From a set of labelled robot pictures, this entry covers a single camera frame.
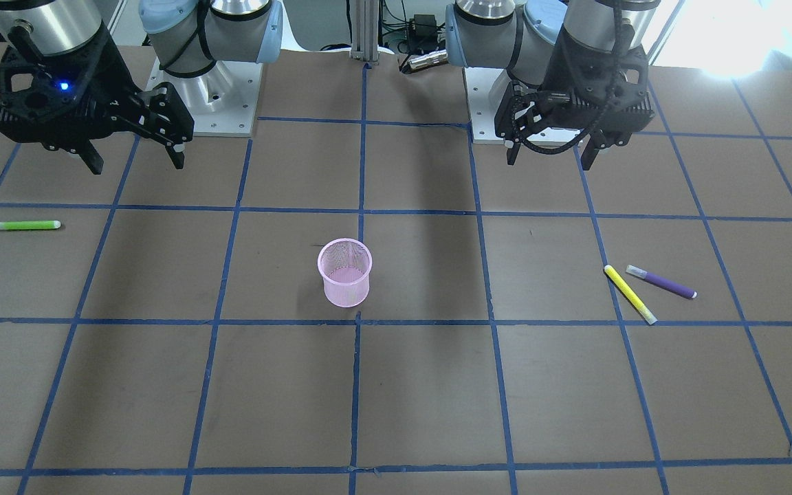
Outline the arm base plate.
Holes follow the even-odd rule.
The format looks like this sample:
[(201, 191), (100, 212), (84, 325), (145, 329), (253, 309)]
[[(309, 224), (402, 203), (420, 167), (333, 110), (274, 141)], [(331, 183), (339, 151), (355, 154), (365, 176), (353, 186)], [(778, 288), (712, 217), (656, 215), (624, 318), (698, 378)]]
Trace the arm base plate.
[[(503, 144), (503, 138), (496, 134), (496, 111), (509, 87), (509, 76), (504, 69), (466, 67), (464, 79), (474, 143)], [(576, 129), (546, 128), (530, 137), (530, 141), (553, 148), (568, 143), (579, 133)]]
[(146, 89), (170, 82), (194, 118), (195, 137), (250, 138), (266, 65), (220, 60), (207, 73), (176, 78), (154, 60)]

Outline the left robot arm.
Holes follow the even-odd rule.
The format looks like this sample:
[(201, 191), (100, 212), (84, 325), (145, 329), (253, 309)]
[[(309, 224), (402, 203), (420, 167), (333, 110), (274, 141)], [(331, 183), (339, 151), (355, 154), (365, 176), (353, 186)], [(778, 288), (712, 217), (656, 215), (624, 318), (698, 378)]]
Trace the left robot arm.
[(558, 155), (586, 141), (580, 163), (624, 146), (656, 115), (642, 37), (657, 1), (456, 1), (446, 10), (448, 60), (501, 69), (494, 134), (519, 151)]

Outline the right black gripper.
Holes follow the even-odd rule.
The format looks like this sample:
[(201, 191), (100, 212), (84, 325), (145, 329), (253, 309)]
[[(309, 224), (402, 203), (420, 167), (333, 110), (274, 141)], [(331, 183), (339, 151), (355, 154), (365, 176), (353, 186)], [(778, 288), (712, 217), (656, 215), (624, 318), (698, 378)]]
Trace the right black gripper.
[(170, 82), (142, 90), (106, 28), (62, 54), (42, 54), (25, 27), (8, 32), (0, 62), (0, 131), (18, 143), (41, 143), (79, 156), (92, 175), (105, 161), (94, 139), (132, 132), (166, 147), (185, 164), (194, 118)]

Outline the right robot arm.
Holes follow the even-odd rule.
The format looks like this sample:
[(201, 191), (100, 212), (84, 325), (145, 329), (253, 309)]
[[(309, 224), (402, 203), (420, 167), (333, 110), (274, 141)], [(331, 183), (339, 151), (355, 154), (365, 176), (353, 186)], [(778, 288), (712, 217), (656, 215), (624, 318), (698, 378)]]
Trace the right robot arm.
[(279, 1), (142, 1), (142, 28), (163, 76), (135, 83), (91, 1), (0, 1), (0, 133), (79, 157), (94, 175), (94, 140), (129, 132), (163, 145), (176, 169), (195, 119), (239, 97), (226, 63), (276, 62)]

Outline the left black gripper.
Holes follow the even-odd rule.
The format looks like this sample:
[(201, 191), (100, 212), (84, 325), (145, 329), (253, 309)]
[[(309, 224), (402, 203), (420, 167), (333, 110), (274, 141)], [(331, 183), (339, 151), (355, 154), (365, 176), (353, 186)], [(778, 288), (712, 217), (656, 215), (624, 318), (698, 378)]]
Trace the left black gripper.
[(618, 31), (611, 50), (582, 46), (567, 31), (559, 33), (546, 78), (537, 87), (509, 82), (494, 117), (496, 134), (506, 146), (508, 166), (515, 166), (522, 147), (541, 151), (530, 137), (546, 128), (580, 131), (566, 151), (584, 138), (580, 165), (590, 171), (606, 148), (628, 144), (654, 119), (648, 91), (648, 59), (642, 46), (632, 47), (634, 31)]

